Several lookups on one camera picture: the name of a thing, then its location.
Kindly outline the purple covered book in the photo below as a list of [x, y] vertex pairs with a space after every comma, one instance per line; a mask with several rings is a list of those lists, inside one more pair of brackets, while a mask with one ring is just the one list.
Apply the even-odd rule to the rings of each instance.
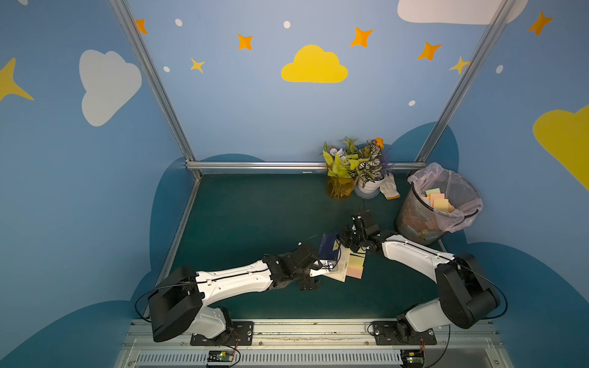
[[339, 282], [345, 282], [350, 253], [347, 248], [339, 245], [336, 232], [323, 234], [319, 244], [318, 254], [320, 261], [331, 261], [337, 265], [334, 271], [322, 276]]

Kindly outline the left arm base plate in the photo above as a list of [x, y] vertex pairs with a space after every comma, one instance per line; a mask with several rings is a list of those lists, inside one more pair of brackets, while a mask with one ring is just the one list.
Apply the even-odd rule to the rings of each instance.
[[190, 340], [191, 346], [231, 346], [247, 347], [252, 345], [255, 323], [253, 321], [233, 321], [220, 335], [208, 339], [201, 334], [193, 334]]

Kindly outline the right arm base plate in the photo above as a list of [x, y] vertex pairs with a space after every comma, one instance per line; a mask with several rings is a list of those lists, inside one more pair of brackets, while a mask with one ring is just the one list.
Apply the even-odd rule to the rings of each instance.
[[432, 330], [416, 332], [405, 321], [376, 320], [369, 323], [367, 332], [378, 346], [437, 344]]

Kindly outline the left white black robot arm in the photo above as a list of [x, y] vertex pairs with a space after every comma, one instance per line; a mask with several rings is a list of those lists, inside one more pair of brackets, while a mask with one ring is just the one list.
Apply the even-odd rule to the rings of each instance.
[[265, 255], [250, 265], [223, 271], [195, 271], [186, 265], [147, 292], [153, 341], [162, 343], [193, 330], [209, 340], [228, 337], [235, 328], [215, 303], [241, 294], [311, 284], [324, 263], [306, 244], [282, 255]]

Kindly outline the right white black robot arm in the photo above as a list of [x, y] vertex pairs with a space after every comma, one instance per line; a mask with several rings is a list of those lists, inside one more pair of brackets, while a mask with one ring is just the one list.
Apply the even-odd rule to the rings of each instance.
[[436, 298], [397, 316], [397, 337], [402, 340], [446, 325], [468, 329], [501, 305], [496, 286], [469, 253], [436, 251], [399, 234], [358, 226], [345, 229], [336, 239], [350, 250], [379, 251], [386, 259], [418, 271], [437, 285]]

